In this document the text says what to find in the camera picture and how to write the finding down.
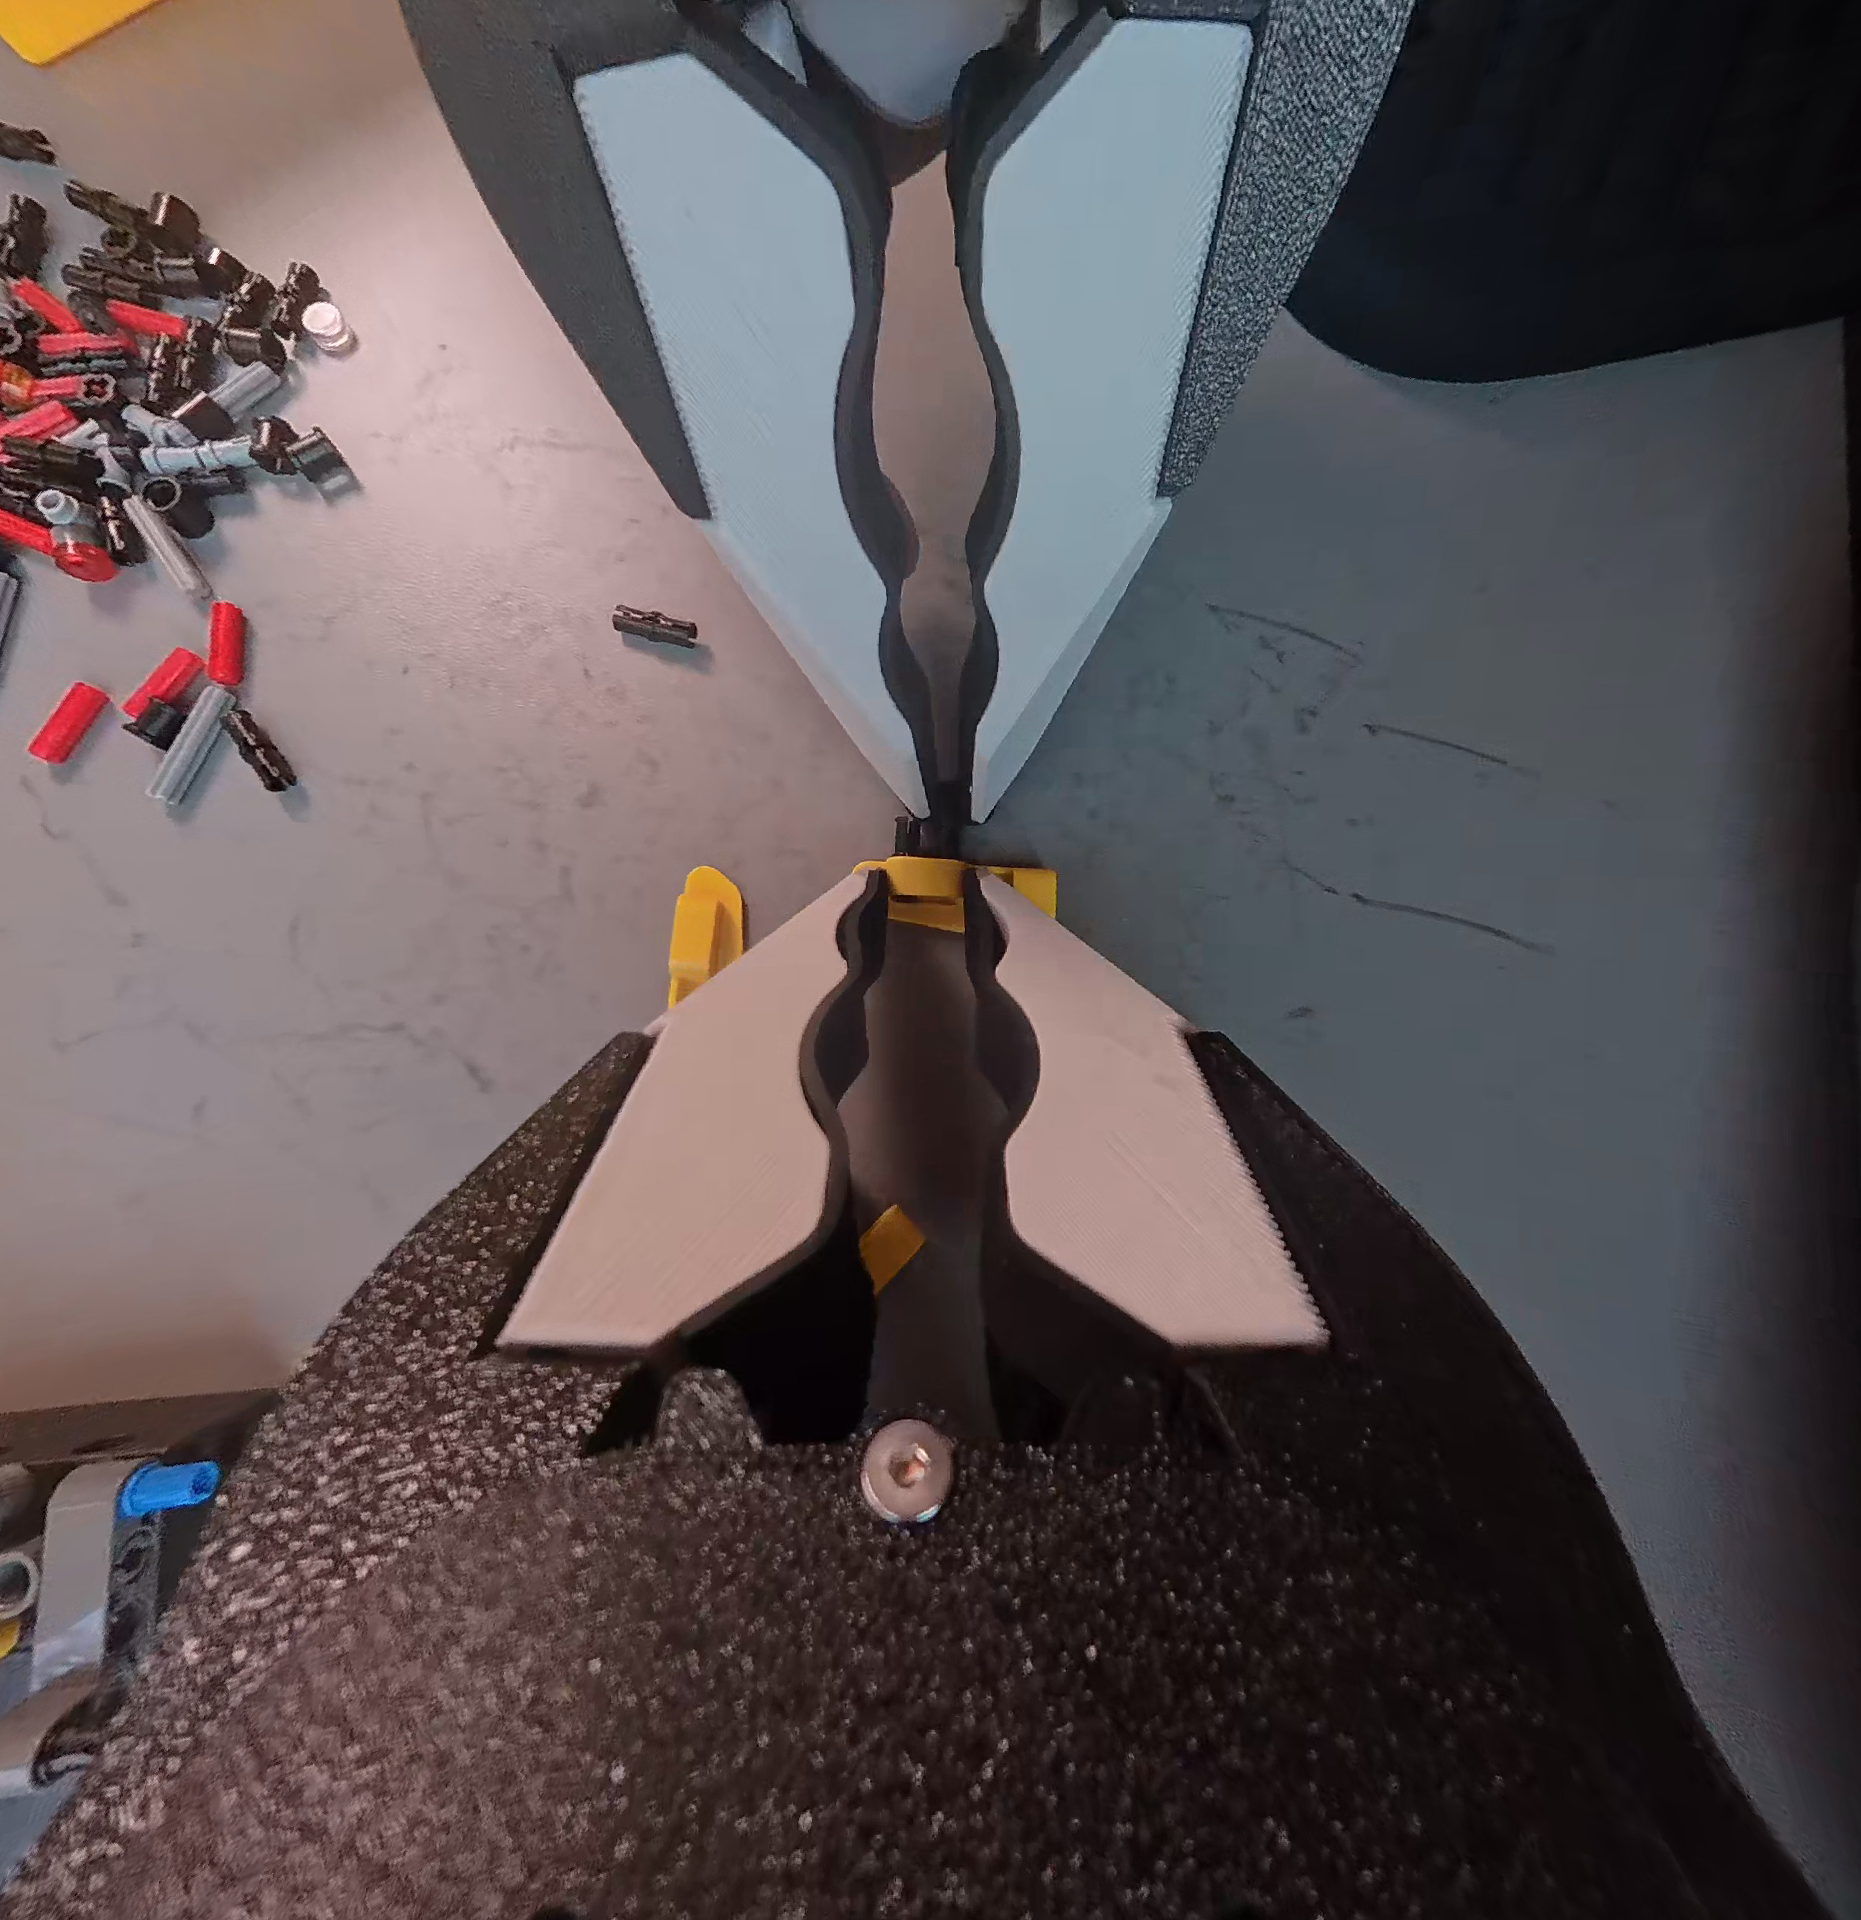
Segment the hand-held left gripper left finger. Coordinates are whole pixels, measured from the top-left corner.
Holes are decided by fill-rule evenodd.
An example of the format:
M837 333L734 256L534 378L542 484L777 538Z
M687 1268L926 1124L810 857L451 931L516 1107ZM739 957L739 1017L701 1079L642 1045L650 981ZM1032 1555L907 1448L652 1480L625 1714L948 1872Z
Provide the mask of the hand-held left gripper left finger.
M848 1202L890 889L861 870L664 1014L497 1345L638 1356L815 1254Z

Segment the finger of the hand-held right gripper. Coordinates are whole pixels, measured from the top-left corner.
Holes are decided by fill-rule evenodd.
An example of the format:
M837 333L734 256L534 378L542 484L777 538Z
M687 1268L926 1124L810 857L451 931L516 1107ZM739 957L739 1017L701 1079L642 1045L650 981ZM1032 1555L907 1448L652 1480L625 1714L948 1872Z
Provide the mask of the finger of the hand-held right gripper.
M606 62L573 99L705 540L897 802L937 807L918 561L874 437L892 187L848 104L754 45Z
M968 81L957 265L995 415L968 525L970 817L1014 785L1166 525L1251 15L1078 15Z

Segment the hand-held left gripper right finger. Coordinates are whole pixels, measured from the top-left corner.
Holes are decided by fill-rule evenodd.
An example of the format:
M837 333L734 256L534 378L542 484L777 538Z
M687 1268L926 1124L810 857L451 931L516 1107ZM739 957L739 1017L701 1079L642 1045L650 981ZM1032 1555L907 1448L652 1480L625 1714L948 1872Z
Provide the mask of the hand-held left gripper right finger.
M965 938L1010 1250L1175 1356L1323 1350L1193 1026L991 871L965 876Z

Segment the yellow lego connector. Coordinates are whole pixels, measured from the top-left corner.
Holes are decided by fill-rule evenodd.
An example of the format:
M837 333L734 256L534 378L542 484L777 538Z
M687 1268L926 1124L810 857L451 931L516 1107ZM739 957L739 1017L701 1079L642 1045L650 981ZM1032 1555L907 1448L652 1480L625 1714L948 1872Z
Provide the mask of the yellow lego connector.
M713 975L733 966L746 944L741 889L718 868L692 868L672 912L666 1009L674 1012Z
M882 861L856 863L853 874L880 871L890 889L890 921L918 926L942 933L965 933L965 880L963 874L980 871L1034 902L1049 919L1057 916L1057 874L1049 868L973 866L957 858L920 855L892 855Z

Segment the pile of small lego pins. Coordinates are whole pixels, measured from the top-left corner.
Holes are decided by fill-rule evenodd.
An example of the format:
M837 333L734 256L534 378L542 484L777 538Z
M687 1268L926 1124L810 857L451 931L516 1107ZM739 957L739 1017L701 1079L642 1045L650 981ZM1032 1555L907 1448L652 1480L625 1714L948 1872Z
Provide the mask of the pile of small lego pins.
M0 210L0 690L32 565L81 588L149 568L200 624L125 692L65 687L26 754L66 773L115 723L154 754L149 797L165 813L216 748L293 795L289 757L246 707L248 613L201 551L254 483L325 500L357 488L337 440L282 410L304 364L354 355L359 336L310 264L254 272L188 201L74 180L45 130L0 123L0 165L46 172L97 228L65 246L54 208L21 188Z

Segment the black and yellow lego model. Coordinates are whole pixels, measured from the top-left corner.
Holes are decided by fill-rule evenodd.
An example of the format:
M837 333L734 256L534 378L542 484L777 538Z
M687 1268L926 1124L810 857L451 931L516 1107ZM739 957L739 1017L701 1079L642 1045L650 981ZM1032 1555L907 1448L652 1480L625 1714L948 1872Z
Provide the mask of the black and yellow lego model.
M0 1416L0 1804L101 1747L273 1390Z

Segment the yellow plastic bin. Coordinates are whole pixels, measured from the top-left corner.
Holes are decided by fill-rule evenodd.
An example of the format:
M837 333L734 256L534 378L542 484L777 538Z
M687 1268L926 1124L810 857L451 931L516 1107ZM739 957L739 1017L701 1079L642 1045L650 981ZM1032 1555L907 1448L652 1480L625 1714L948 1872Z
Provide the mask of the yellow plastic bin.
M51 64L149 14L151 0L0 0L0 42L21 61Z

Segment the person's right hand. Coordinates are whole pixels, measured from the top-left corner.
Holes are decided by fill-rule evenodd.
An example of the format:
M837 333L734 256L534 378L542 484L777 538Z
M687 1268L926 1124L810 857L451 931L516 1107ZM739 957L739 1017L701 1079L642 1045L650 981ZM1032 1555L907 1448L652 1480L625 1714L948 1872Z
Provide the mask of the person's right hand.
M995 410L957 270L937 157L895 188L871 387L874 444L918 535L918 574L963 574Z

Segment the black mesh pad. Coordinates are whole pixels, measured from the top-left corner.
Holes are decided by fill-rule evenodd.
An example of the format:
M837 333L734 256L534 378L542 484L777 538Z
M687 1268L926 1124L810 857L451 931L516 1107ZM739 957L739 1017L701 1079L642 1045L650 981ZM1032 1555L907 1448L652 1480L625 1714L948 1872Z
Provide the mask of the black mesh pad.
M1441 384L1861 310L1861 3L1428 3L1287 314Z

